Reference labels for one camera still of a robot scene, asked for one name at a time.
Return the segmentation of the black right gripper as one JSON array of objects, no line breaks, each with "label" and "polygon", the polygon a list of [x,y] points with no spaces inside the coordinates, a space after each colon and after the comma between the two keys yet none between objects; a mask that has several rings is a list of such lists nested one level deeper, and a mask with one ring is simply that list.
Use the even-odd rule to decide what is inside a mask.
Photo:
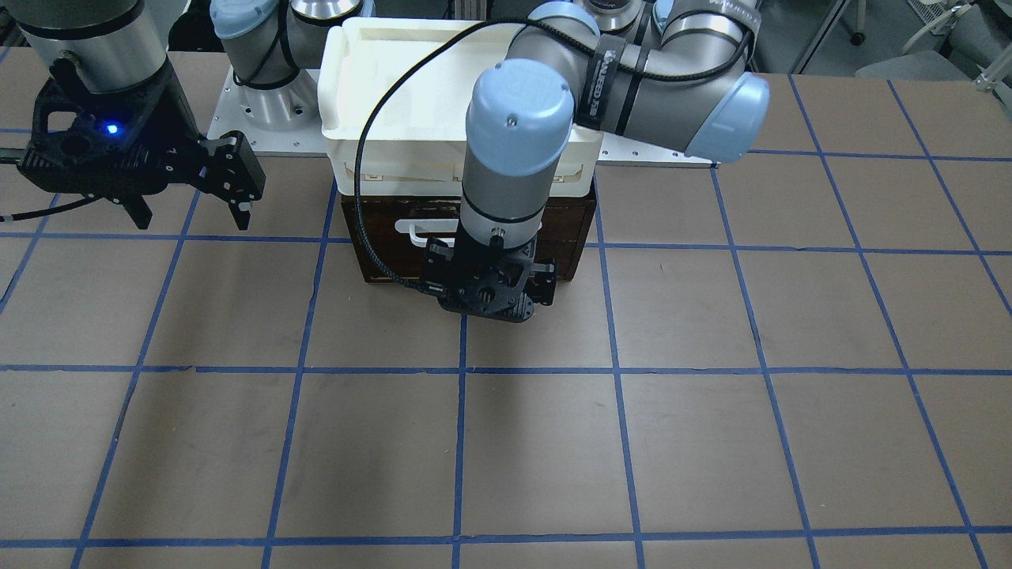
[{"label": "black right gripper", "polygon": [[53,62],[50,73],[17,163],[25,178],[47,192],[119,204],[142,231],[153,219],[145,198],[187,184],[227,204],[239,231],[249,229],[265,172],[242,132],[199,132],[170,61],[106,94],[90,92],[69,60]]}]

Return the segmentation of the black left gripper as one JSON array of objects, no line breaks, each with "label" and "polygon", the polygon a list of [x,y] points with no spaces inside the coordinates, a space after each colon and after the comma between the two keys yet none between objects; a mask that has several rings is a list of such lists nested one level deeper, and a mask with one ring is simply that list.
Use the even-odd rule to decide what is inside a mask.
[{"label": "black left gripper", "polygon": [[534,259],[536,238],[506,250],[502,238],[490,246],[459,236],[448,246],[428,238],[419,284],[449,312],[505,322],[525,322],[536,305],[552,305],[556,260]]}]

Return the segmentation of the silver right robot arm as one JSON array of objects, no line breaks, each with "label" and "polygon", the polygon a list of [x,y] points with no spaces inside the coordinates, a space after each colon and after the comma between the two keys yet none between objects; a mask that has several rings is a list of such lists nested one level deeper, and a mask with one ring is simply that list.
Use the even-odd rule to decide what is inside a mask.
[{"label": "silver right robot arm", "polygon": [[[118,205],[138,229],[147,204],[170,184],[226,204],[239,230],[250,223],[266,175],[241,130],[199,129],[145,1],[7,1],[5,7],[47,67],[23,150],[2,162],[51,194],[75,202],[3,215],[4,223],[46,217],[99,199]],[[370,1],[210,1],[210,28],[232,65],[248,125],[290,132],[318,115],[310,71],[329,32],[375,12]]]}]

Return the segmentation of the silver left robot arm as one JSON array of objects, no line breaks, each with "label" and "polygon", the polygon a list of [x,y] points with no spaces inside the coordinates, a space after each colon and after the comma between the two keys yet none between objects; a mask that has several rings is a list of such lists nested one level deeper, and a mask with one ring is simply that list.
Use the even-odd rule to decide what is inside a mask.
[{"label": "silver left robot arm", "polygon": [[415,288],[449,312],[507,322],[553,302],[557,267],[536,260],[536,237],[573,126],[741,159],[770,100],[747,69],[760,24],[752,1],[676,1],[658,47],[643,47],[575,3],[532,11],[474,83],[455,242],[428,240]]}]

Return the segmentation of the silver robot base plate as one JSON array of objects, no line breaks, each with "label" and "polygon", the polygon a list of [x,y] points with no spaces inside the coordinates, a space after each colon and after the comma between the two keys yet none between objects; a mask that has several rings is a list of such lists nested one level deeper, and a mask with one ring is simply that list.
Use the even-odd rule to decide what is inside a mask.
[{"label": "silver robot base plate", "polygon": [[[452,58],[430,62],[416,72],[386,104],[368,139],[390,143],[383,167],[387,176],[440,180],[442,167],[463,161],[465,114],[471,90],[490,62]],[[405,73],[393,62],[310,70],[297,79],[310,102],[294,87],[260,92],[225,79],[213,113],[209,136],[231,130],[246,134],[258,155],[326,156],[343,174],[352,169],[364,121],[380,97]],[[574,126],[561,155],[559,174],[570,183],[597,162],[657,167],[707,167],[709,161],[683,152],[622,139],[615,134]]]}]

